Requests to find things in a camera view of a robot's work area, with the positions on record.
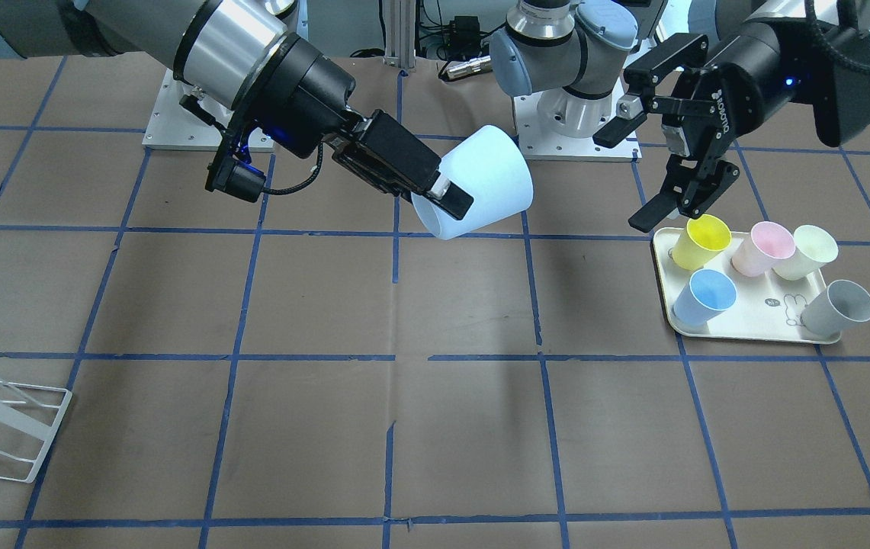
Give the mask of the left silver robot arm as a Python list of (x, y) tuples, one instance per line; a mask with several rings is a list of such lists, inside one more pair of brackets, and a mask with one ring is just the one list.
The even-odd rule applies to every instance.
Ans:
[(519, 1), (493, 32), (499, 87), (539, 95), (551, 131), (617, 146), (661, 118), (663, 185), (630, 218), (648, 233), (671, 214), (697, 219), (737, 180), (724, 156), (783, 105), (808, 104), (824, 145), (870, 124), (870, 1), (694, 1), (703, 34), (673, 34), (628, 62), (650, 1)]

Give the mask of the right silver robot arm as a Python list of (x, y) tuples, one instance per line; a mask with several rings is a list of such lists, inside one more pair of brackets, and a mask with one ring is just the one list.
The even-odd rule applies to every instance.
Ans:
[(480, 128), (439, 156), (383, 109), (348, 103), (354, 76), (286, 24), (291, 1), (0, 1), (0, 59), (144, 52), (193, 89), (180, 104), (221, 140), (206, 188), (277, 194), (252, 165), (260, 130), (300, 159), (333, 160), (410, 202), (438, 239), (527, 210), (528, 163), (503, 130)]

